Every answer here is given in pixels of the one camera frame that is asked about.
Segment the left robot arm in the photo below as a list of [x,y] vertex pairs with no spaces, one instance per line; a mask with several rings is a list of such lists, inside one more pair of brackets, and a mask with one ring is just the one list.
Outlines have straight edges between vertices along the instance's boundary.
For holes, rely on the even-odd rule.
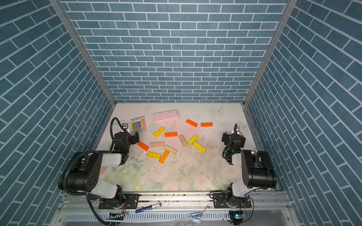
[[139,133],[119,132],[112,136],[113,151],[77,152],[58,181],[59,189],[68,195],[84,196],[99,201],[99,209],[136,209],[139,194],[124,194],[120,185],[100,178],[102,168],[124,165],[131,145],[139,142]]

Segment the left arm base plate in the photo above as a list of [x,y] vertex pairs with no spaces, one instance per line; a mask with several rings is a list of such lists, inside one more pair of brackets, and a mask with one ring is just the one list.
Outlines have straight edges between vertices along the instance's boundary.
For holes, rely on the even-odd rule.
[[120,210],[137,209],[140,194],[116,195],[112,199],[101,199],[99,209],[101,210]]

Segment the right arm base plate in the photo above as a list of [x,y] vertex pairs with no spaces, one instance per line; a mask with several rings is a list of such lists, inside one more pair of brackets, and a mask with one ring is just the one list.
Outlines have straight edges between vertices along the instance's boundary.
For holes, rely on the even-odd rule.
[[248,198],[234,197],[225,193],[211,193],[210,197],[216,209],[248,209],[252,207],[251,200]]

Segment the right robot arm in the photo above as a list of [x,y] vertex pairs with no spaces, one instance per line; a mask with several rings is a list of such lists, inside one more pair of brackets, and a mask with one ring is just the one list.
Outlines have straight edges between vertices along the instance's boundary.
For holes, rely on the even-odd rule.
[[242,174],[242,180],[227,188],[224,201],[228,206],[237,208],[244,204],[248,207],[250,193],[276,187],[277,176],[266,151],[244,149],[246,138],[237,128],[232,134],[223,133],[222,142],[225,144],[222,158],[230,165],[240,166]]

